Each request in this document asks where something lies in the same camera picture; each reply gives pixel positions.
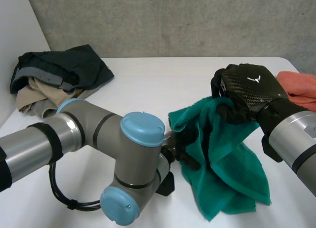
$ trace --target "black cable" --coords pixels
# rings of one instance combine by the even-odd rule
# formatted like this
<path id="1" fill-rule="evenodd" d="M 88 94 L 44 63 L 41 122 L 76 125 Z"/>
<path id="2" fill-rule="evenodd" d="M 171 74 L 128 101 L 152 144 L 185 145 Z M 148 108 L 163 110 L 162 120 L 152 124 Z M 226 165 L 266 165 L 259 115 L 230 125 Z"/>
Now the black cable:
<path id="1" fill-rule="evenodd" d="M 77 200 L 69 199 L 63 195 L 56 183 L 56 162 L 49 164 L 49 181 L 54 196 L 58 201 L 65 204 L 67 208 L 83 212 L 95 211 L 101 208 L 100 200 L 93 202 L 78 202 Z"/>

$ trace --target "orange towel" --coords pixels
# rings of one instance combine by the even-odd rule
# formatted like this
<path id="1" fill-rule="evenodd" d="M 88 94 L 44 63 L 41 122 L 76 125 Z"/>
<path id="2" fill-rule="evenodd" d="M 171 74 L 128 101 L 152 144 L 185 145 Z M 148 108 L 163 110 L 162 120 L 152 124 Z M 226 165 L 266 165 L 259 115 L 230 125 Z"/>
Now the orange towel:
<path id="1" fill-rule="evenodd" d="M 316 76 L 294 72 L 280 72 L 277 80 L 291 102 L 316 112 Z"/>

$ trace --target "dark gray cloth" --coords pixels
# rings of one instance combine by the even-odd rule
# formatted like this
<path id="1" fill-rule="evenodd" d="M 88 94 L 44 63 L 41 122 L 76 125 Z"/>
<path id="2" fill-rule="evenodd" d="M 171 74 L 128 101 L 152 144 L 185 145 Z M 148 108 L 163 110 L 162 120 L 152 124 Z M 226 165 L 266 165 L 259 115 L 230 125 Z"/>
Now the dark gray cloth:
<path id="1" fill-rule="evenodd" d="M 25 87 L 29 76 L 65 91 L 91 90 L 114 77 L 90 45 L 66 51 L 25 53 L 14 69 L 10 92 L 17 93 Z"/>

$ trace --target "light blue joint cap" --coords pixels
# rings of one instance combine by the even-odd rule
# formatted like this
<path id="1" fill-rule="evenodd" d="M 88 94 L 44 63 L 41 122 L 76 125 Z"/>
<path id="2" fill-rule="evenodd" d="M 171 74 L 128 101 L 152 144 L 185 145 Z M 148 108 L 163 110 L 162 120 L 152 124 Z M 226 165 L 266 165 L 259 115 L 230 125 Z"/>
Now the light blue joint cap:
<path id="1" fill-rule="evenodd" d="M 120 127 L 126 137 L 142 146 L 154 148 L 163 143 L 165 126 L 152 114 L 128 113 L 121 120 Z"/>
<path id="2" fill-rule="evenodd" d="M 85 101 L 85 100 L 84 100 L 84 99 L 78 99 L 78 98 L 69 99 L 69 100 L 67 100 L 67 101 L 65 101 L 64 103 L 61 104 L 61 106 L 58 108 L 56 114 L 60 113 L 61 110 L 62 110 L 66 105 L 68 105 L 69 103 L 74 102 L 74 101 Z"/>
<path id="3" fill-rule="evenodd" d="M 140 214 L 136 201 L 127 192 L 114 186 L 105 188 L 100 205 L 104 214 L 120 226 L 132 224 Z"/>

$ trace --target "logo on glove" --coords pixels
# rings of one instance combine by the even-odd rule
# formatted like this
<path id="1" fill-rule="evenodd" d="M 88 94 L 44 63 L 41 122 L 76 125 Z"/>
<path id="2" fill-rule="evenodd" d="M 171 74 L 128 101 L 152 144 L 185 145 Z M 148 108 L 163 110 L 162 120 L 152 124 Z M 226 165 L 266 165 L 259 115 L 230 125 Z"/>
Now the logo on glove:
<path id="1" fill-rule="evenodd" d="M 257 83 L 259 83 L 260 78 L 261 78 L 261 76 L 260 76 L 260 75 L 259 75 L 259 77 L 258 77 L 258 78 L 255 78 L 255 79 L 252 79 L 252 78 L 247 77 L 247 79 L 249 79 L 249 80 L 251 80 L 251 81 L 256 81 Z"/>

